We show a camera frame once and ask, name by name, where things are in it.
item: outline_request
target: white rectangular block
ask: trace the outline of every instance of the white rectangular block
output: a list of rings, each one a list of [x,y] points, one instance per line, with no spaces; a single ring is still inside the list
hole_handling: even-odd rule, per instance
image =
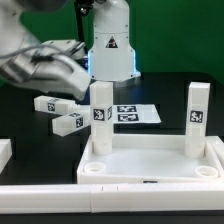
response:
[[[113,104],[113,83],[97,81],[90,85],[92,107]]]
[[[80,105],[77,105],[73,100],[65,100],[48,96],[35,98],[34,106],[36,111],[59,115],[72,113],[80,107]]]
[[[73,113],[52,120],[53,133],[61,137],[69,135],[90,125],[90,109],[88,106],[80,107]]]
[[[210,84],[192,82],[189,87],[185,155],[204,156]]]
[[[9,139],[0,140],[0,173],[12,156],[11,141]]]
[[[113,83],[97,81],[90,86],[91,133],[94,153],[112,152]]]

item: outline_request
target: warning label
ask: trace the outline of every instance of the warning label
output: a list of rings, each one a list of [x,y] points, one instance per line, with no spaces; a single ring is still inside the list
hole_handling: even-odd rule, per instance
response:
[[[111,37],[106,48],[118,48],[116,41],[114,40],[114,37]]]

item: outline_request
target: green screen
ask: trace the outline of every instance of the green screen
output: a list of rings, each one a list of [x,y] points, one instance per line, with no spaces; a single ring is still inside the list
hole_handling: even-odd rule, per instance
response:
[[[130,7],[139,71],[206,72],[224,84],[223,0],[131,0]],[[91,47],[93,16],[83,20]],[[21,21],[41,41],[77,38],[72,0],[60,12],[25,13]]]

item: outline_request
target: white platform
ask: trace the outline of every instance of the white platform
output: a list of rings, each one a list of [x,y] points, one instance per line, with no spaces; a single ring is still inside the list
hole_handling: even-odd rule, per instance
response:
[[[112,153],[97,156],[93,153],[90,136],[77,170],[78,183],[220,181],[224,170],[212,145],[213,141],[212,137],[206,138],[204,157],[192,159],[184,154],[185,136],[115,134]],[[202,166],[216,169],[218,177],[210,178],[209,174],[198,177],[196,169]]]

